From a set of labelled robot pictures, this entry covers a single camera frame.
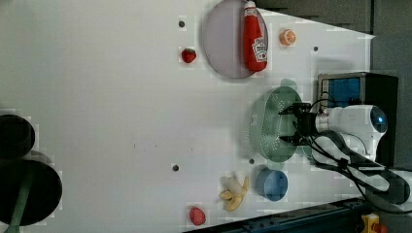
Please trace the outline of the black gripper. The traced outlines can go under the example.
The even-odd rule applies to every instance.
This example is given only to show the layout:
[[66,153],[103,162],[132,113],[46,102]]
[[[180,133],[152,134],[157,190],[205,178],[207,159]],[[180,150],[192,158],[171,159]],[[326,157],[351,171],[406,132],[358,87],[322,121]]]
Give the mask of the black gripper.
[[316,114],[311,113],[311,105],[309,103],[295,103],[288,106],[279,115],[294,115],[296,121],[292,123],[295,127],[293,136],[280,136],[279,138],[294,146],[307,146],[308,138],[317,134],[316,129]]

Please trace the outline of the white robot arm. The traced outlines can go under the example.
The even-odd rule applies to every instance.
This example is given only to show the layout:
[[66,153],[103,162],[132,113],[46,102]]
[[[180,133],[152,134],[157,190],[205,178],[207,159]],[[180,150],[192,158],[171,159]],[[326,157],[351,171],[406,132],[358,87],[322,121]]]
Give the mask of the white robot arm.
[[352,105],[311,111],[309,103],[294,103],[280,111],[292,116],[294,132],[283,141],[311,149],[316,167],[351,180],[360,195],[390,205],[390,214],[411,212],[411,173],[375,160],[389,130],[386,114],[373,105]]

